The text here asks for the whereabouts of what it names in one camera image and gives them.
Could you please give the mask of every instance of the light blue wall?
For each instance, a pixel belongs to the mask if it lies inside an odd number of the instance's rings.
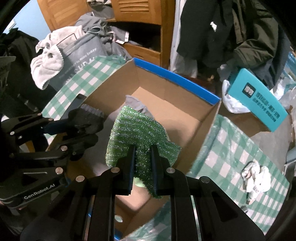
[[[19,28],[19,30],[39,40],[45,39],[47,34],[50,33],[37,0],[29,1],[14,17],[14,20],[16,22],[14,28]]]

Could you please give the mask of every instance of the teal box lid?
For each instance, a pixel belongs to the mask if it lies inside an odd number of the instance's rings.
[[[288,115],[266,86],[247,69],[233,74],[229,82],[228,94],[246,106],[271,131],[275,131]]]

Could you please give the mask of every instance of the green checkered tablecloth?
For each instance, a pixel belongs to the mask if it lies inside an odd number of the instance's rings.
[[[96,57],[56,93],[42,111],[42,115],[59,120],[78,94],[89,96],[125,63],[126,60],[120,56]],[[49,134],[45,136],[49,144],[54,139],[54,136]]]
[[[259,194],[252,205],[246,205],[241,171],[248,162],[257,160],[271,174],[271,189]],[[267,233],[287,195],[289,182],[259,147],[226,117],[218,115],[210,133],[193,163],[190,177],[210,177],[239,207],[249,208],[247,215]],[[170,203],[156,216],[130,234],[125,241],[169,241]]]

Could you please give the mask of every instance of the green scrubbing cloth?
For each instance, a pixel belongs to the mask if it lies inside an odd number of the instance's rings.
[[[135,177],[143,181],[148,191],[153,191],[150,147],[156,144],[159,155],[172,165],[178,157],[181,147],[169,142],[165,129],[156,120],[124,106],[118,114],[107,147],[106,163],[116,166],[120,157],[127,155],[130,145],[136,145]]]

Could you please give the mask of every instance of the louvered cabinet door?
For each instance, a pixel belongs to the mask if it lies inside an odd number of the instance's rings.
[[[116,21],[161,25],[161,0],[111,0]]]
[[[75,25],[87,12],[86,0],[37,0],[44,19],[51,31]]]

